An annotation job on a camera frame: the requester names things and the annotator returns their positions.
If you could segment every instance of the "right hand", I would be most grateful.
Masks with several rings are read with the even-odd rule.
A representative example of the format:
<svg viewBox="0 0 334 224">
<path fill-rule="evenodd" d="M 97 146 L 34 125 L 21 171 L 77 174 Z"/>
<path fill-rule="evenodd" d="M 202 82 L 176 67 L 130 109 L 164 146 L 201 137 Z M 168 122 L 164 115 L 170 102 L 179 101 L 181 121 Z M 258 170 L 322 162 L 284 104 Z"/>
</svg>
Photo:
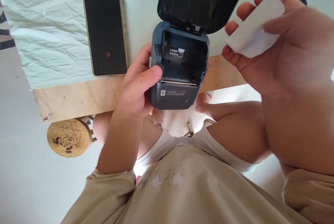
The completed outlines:
<svg viewBox="0 0 334 224">
<path fill-rule="evenodd" d="M 256 5 L 261 1 L 254 0 Z M 222 51 L 224 58 L 236 66 L 246 82 L 261 95 L 328 83 L 334 68 L 334 20 L 299 0 L 281 1 L 285 14 L 264 25 L 266 32 L 281 35 L 274 46 L 252 59 L 234 53 L 229 46 Z M 244 2 L 237 15 L 245 20 L 254 9 L 254 5 Z M 225 31 L 231 35 L 237 28 L 238 24 L 230 21 Z"/>
</svg>

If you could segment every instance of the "phone screen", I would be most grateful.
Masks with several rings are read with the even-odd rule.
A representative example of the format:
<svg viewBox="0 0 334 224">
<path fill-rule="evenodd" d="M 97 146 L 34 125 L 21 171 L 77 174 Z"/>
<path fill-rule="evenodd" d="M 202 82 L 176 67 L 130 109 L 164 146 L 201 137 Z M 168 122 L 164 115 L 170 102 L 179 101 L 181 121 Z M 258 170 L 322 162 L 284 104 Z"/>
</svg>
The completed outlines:
<svg viewBox="0 0 334 224">
<path fill-rule="evenodd" d="M 93 74 L 125 74 L 127 56 L 120 0 L 83 0 Z"/>
</svg>

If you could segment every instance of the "paper roll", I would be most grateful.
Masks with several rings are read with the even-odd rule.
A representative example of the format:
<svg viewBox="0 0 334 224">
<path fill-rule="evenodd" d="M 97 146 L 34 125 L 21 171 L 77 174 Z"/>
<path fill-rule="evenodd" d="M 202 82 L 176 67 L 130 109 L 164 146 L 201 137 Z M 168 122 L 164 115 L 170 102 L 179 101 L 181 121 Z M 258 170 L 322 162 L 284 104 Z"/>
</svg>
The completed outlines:
<svg viewBox="0 0 334 224">
<path fill-rule="evenodd" d="M 236 53 L 253 58 L 264 53 L 278 40 L 278 34 L 264 31 L 265 22 L 284 14 L 285 7 L 280 0 L 263 0 L 255 10 L 226 40 Z"/>
</svg>

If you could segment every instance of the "round wooden stool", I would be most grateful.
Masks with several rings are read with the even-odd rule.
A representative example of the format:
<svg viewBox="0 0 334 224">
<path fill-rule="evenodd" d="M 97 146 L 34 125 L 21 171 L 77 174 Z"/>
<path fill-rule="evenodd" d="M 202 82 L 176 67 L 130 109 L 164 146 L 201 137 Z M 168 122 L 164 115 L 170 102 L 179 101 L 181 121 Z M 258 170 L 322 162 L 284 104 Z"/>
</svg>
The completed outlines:
<svg viewBox="0 0 334 224">
<path fill-rule="evenodd" d="M 82 155 L 96 140 L 89 128 L 92 116 L 54 122 L 47 132 L 48 143 L 57 154 L 72 158 Z"/>
</svg>

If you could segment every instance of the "wooden edge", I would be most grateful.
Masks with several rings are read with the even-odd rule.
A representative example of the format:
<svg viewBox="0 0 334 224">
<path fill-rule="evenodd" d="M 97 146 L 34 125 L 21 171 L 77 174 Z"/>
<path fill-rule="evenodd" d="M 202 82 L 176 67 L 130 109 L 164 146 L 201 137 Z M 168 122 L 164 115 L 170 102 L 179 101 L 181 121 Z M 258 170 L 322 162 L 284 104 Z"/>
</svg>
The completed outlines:
<svg viewBox="0 0 334 224">
<path fill-rule="evenodd" d="M 200 93 L 246 84 L 222 55 L 210 57 L 208 63 Z M 116 76 L 34 89 L 33 94 L 43 122 L 55 122 L 114 110 L 123 79 Z"/>
</svg>

